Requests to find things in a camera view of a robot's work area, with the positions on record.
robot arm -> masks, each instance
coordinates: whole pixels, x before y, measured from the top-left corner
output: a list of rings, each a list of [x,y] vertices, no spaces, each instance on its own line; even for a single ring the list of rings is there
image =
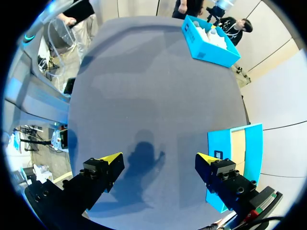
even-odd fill
[[[225,229],[245,228],[248,224],[252,225],[255,221],[266,218],[283,197],[269,186],[260,193],[257,192],[256,181],[249,181],[240,175],[236,164],[229,159],[219,160],[198,153],[195,169],[208,190],[216,193],[229,210],[236,212],[237,217]],[[257,228],[265,229],[267,226],[268,222],[265,222]]]

screw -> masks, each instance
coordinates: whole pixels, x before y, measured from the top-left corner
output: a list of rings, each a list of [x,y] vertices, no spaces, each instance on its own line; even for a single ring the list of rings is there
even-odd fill
[[[43,195],[47,196],[49,194],[48,190],[43,191]]]
[[[96,173],[91,173],[91,179],[93,180],[93,179],[96,179],[97,178],[97,175],[96,175]]]
[[[35,201],[36,201],[36,202],[39,202],[39,201],[40,201],[40,197],[39,197],[39,195],[37,195],[37,194],[35,195]]]
[[[244,192],[244,188],[243,187],[239,187],[237,190],[236,190],[236,193],[237,194],[241,194]]]
[[[225,174],[223,175],[223,179],[224,179],[224,180],[227,180],[227,179],[228,179],[228,173],[225,173]]]

person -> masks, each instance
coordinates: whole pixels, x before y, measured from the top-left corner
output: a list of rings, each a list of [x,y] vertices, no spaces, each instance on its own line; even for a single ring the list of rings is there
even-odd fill
[[[83,0],[77,3],[74,7],[59,14],[58,18],[71,28],[76,39],[81,63],[89,44],[98,31],[96,15],[89,0]]]
[[[185,19],[186,15],[198,17],[203,14],[204,0],[176,0],[172,18]]]
[[[236,46],[242,38],[243,31],[251,33],[253,26],[248,19],[236,20],[232,17],[222,18],[219,26]]]

man's arm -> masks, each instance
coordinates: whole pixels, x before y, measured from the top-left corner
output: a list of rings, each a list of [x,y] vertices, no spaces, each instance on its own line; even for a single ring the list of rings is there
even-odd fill
[[[65,16],[63,13],[60,13],[57,18],[59,18],[60,20],[62,20],[65,25],[74,25],[76,23],[76,19],[71,18],[71,17],[67,17]]]
[[[178,8],[178,11],[182,14],[185,14],[188,10],[187,1],[188,0],[180,0],[180,6]]]

black cable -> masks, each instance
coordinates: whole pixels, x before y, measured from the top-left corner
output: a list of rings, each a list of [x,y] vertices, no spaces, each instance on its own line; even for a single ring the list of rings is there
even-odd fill
[[[302,121],[302,122],[298,122],[298,123],[295,123],[295,124],[291,124],[291,125],[287,125],[287,126],[281,126],[281,127],[276,127],[276,128],[267,128],[267,129],[264,129],[263,131],[266,131],[266,130],[272,130],[272,129],[278,129],[278,128],[285,128],[285,127],[290,127],[290,126],[296,126],[296,125],[299,125],[301,123],[305,123],[307,121]]]
[[[236,230],[248,230],[250,229],[251,227],[257,225],[257,224],[262,224],[262,223],[266,223],[266,222],[269,222],[271,220],[282,220],[283,217],[269,217],[269,218],[264,218],[264,219],[258,219],[258,220],[255,220],[255,221],[252,221],[246,225],[243,225],[239,228],[237,228]]]
[[[267,176],[283,177],[283,178],[305,178],[305,176],[278,176],[278,175],[272,175],[272,174],[266,174],[266,173],[260,173],[260,174],[267,175]]]

